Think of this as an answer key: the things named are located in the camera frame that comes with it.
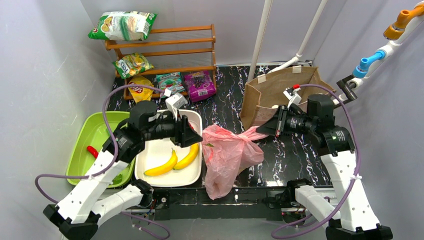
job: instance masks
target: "black marble countertop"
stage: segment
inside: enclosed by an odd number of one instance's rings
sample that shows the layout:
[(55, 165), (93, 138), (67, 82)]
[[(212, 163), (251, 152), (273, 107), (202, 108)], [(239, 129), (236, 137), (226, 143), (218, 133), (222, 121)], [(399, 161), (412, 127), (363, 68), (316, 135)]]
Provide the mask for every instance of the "black marble countertop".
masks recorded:
[[(257, 74), (264, 74), (274, 66), (258, 66)], [(217, 124), (233, 133), (243, 132), (239, 113), (242, 110), (244, 87), (249, 74), (248, 66), (224, 66), (216, 71), (216, 95), (203, 101), (190, 102), (182, 109), (196, 111), (202, 117), (203, 128)], [(155, 76), (145, 76), (152, 80)], [(113, 88), (122, 86), (124, 81), (116, 78)], [(152, 99), (158, 109), (166, 109), (165, 101)], [(115, 94), (109, 101), (108, 111), (129, 111), (135, 102), (126, 101), (123, 91)], [(310, 139), (301, 134), (292, 134), (256, 141), (264, 153), (262, 163), (252, 166), (240, 173), (234, 187), (276, 187), (285, 186), (287, 181), (306, 178), (315, 186), (331, 185), (330, 176), (314, 150)], [(206, 175), (203, 163), (200, 178), (185, 188), (202, 188)]]

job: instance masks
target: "orange pipe clamp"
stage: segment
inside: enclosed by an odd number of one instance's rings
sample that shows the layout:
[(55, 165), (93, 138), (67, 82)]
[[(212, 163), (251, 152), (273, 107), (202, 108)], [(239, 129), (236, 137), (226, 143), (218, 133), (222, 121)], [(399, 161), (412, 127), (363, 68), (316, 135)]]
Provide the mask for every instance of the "orange pipe clamp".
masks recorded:
[(388, 26), (383, 35), (388, 40), (398, 40), (405, 32), (408, 23), (415, 17), (424, 14), (424, 4), (416, 6), (412, 10), (402, 10), (397, 16), (397, 20)]

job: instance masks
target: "gray floor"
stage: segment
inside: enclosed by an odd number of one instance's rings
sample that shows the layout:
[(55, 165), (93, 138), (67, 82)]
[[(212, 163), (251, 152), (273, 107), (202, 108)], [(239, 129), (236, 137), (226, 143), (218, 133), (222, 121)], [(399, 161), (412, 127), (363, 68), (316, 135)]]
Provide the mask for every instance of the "gray floor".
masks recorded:
[[(160, 221), (171, 230), (170, 240), (272, 240), (271, 232), (277, 226), (264, 223), (263, 219), (178, 219)], [(157, 226), (147, 226), (155, 233), (165, 235)], [(297, 231), (284, 229), (280, 235), (293, 234)], [(132, 228), (130, 218), (117, 215), (103, 224), (93, 240), (154, 240), (145, 232)], [(297, 240), (325, 240), (325, 231), (321, 227), (312, 233), (296, 238)]]

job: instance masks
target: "red chili pepper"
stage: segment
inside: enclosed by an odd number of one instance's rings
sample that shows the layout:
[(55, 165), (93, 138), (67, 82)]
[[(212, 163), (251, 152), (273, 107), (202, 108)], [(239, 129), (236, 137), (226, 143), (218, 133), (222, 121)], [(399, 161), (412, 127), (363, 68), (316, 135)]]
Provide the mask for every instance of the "red chili pepper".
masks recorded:
[(94, 148), (94, 147), (92, 147), (92, 146), (87, 146), (87, 151), (89, 152), (89, 153), (91, 153), (91, 155), (93, 155), (93, 157), (96, 159), (97, 158), (97, 156), (99, 155), (99, 152)]

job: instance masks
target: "banana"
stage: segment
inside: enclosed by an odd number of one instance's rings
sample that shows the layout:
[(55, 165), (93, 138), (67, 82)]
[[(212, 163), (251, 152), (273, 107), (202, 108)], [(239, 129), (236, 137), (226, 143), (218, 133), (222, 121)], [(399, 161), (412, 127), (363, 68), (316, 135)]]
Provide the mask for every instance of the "banana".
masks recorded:
[(196, 144), (191, 145), (190, 146), (190, 152), (181, 161), (179, 161), (173, 167), (173, 169), (174, 170), (180, 170), (180, 169), (183, 169), (183, 168), (187, 167), (197, 157), (198, 153), (199, 153), (199, 144), (196, 143)]
[(149, 177), (154, 177), (154, 176), (166, 174), (167, 172), (171, 171), (175, 167), (177, 162), (178, 162), (177, 154), (175, 153), (175, 150), (172, 150), (172, 156), (168, 160), (168, 162), (166, 162), (162, 166), (158, 166), (158, 167), (145, 171), (144, 175)]

